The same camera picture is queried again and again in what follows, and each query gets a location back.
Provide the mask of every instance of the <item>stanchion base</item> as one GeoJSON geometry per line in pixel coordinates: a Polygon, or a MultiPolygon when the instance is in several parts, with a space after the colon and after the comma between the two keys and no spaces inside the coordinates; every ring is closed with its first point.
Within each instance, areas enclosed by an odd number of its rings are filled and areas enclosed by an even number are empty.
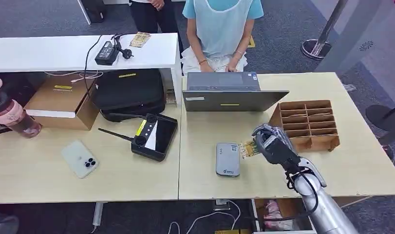
{"type": "Polygon", "coordinates": [[[311,59],[315,59],[315,60],[322,60],[325,58],[325,56],[329,53],[329,51],[332,48],[332,45],[325,42],[325,45],[323,46],[322,50],[320,51],[319,55],[312,55],[312,50],[315,47],[316,43],[318,42],[318,40],[316,39],[311,39],[311,40],[307,40],[304,43],[302,43],[302,53],[308,57],[310,57],[311,59]]]}
{"type": "Polygon", "coordinates": [[[368,120],[377,128],[392,132],[395,131],[395,113],[382,119],[391,108],[382,105],[372,105],[365,110],[368,120]]]}

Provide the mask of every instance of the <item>white skirt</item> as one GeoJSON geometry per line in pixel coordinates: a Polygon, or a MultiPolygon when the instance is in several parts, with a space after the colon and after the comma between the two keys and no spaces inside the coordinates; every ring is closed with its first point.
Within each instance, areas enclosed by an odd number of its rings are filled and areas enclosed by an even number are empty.
{"type": "MultiPolygon", "coordinates": [[[[182,53],[183,58],[181,62],[183,64],[183,74],[187,76],[189,72],[201,72],[199,61],[197,60],[196,56],[194,55],[193,50],[191,47],[187,48],[182,53]]],[[[210,67],[215,72],[225,72],[226,67],[229,64],[230,60],[232,59],[232,55],[225,55],[223,57],[214,57],[214,58],[207,58],[207,62],[209,63],[210,67]]],[[[243,67],[247,65],[246,57],[243,55],[242,58],[236,65],[236,69],[238,72],[243,71],[243,67]]]]}

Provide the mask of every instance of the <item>robotic hand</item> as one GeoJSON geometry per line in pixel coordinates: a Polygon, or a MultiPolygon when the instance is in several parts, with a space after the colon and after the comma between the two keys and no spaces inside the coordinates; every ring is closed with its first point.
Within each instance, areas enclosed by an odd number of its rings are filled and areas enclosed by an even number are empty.
{"type": "Polygon", "coordinates": [[[302,196],[318,234],[358,234],[355,227],[325,190],[326,182],[308,159],[295,153],[290,139],[281,128],[263,124],[252,136],[266,160],[285,170],[287,186],[302,196]]]}

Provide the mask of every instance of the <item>gray power bank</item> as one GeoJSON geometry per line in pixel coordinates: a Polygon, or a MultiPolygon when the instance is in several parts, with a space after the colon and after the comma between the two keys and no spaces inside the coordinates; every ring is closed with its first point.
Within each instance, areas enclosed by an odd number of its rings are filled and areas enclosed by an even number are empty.
{"type": "Polygon", "coordinates": [[[217,143],[216,173],[221,176],[240,175],[239,146],[235,143],[217,143]]]}

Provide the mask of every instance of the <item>pink water bottle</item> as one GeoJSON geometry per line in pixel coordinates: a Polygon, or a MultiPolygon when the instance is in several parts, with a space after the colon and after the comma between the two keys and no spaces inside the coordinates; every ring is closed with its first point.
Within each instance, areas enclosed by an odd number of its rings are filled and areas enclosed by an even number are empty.
{"type": "Polygon", "coordinates": [[[21,134],[32,138],[41,131],[41,124],[31,118],[17,101],[12,100],[5,92],[0,92],[0,124],[21,134]]]}

